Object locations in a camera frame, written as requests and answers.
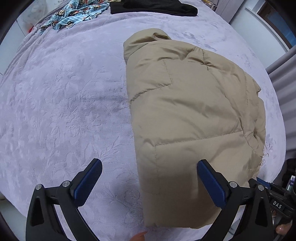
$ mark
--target white wall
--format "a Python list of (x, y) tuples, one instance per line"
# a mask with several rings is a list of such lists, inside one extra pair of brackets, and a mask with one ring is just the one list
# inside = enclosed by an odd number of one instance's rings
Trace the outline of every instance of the white wall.
[(255, 12), (246, 9), (253, 9), (257, 3), (258, 0), (245, 0), (230, 25), (245, 39), (267, 68), (288, 50), (277, 34)]

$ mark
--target plush bedspread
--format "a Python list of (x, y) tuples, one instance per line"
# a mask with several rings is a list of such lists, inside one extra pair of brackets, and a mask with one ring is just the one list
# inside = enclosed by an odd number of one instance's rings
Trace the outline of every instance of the plush bedspread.
[(101, 241), (129, 240), (144, 230), (150, 230), (148, 241), (190, 241), (208, 229), (143, 224), (123, 42), (148, 28), (218, 53), (256, 80), (267, 133), (260, 177), (277, 176), (285, 156), (284, 123), (263, 65), (210, 8), (199, 0), (183, 2), (195, 5), (198, 16), (110, 15), (108, 9), (70, 29), (48, 28), (40, 36), (35, 27), (26, 36), (0, 79), (0, 191), (23, 215), (36, 184), (60, 185), (99, 158), (103, 173), (80, 212)]

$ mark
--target cabinet door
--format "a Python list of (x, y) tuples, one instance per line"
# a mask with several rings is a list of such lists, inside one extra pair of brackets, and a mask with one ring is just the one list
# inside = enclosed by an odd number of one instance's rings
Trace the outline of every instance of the cabinet door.
[(216, 13), (226, 22), (230, 22), (244, 0), (220, 0)]

